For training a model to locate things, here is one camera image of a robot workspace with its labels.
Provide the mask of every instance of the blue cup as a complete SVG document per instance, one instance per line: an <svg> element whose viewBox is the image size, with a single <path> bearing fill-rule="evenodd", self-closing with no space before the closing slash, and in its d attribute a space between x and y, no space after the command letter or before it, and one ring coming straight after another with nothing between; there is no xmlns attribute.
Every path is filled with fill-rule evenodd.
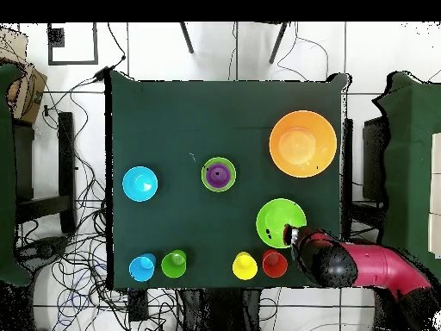
<svg viewBox="0 0 441 331"><path fill-rule="evenodd" d="M128 271L137 282L146 282L155 272L156 258L152 253L143 253L132 260Z"/></svg>
<svg viewBox="0 0 441 331"><path fill-rule="evenodd" d="M132 167L122 179L122 189L133 201L144 202L153 197L158 190L158 179L147 167Z"/></svg>

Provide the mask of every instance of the purple bowl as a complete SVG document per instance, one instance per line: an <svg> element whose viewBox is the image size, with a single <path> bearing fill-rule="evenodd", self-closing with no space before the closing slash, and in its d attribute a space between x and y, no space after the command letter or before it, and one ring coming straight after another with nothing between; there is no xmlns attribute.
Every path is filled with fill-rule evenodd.
<svg viewBox="0 0 441 331"><path fill-rule="evenodd" d="M230 171L223 164L212 164L205 174L207 182L213 188L223 188L228 184L231 178Z"/></svg>

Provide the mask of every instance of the red cup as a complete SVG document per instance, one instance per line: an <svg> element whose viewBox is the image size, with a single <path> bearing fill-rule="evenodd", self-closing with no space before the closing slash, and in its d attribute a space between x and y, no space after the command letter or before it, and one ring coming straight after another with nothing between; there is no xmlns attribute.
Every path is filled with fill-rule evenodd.
<svg viewBox="0 0 441 331"><path fill-rule="evenodd" d="M288 261L277 250L270 249L264 252L262 267L268 277L279 278L288 269Z"/></svg>

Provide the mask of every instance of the orange bowl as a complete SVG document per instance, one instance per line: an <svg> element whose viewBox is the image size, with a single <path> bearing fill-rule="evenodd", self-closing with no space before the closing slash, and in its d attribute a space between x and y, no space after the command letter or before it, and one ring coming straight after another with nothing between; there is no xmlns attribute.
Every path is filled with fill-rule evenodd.
<svg viewBox="0 0 441 331"><path fill-rule="evenodd" d="M336 151L337 136L331 123L308 110L287 114L271 132L271 158L293 177L308 178L323 172Z"/></svg>

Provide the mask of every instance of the cardboard box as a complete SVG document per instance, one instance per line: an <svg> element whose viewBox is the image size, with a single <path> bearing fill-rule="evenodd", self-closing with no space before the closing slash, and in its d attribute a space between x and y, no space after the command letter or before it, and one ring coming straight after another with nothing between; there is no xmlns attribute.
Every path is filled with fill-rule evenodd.
<svg viewBox="0 0 441 331"><path fill-rule="evenodd" d="M0 65L14 64L23 72L32 72L27 66L26 47L28 37L13 29L0 28ZM23 105L28 88L26 80L28 77L15 81L8 91L8 102L14 113L14 118L22 116Z"/></svg>
<svg viewBox="0 0 441 331"><path fill-rule="evenodd" d="M28 84L28 88L26 89L26 97L24 98L21 116L17 117L15 113L14 118L30 123L34 123L37 120L46 81L47 76L43 75L41 72L38 72L32 66L32 73L26 82Z"/></svg>
<svg viewBox="0 0 441 331"><path fill-rule="evenodd" d="M16 80L8 91L9 106L14 118L34 123L40 110L47 77L26 61L28 37L13 29L0 28L0 65L17 65L24 76Z"/></svg>

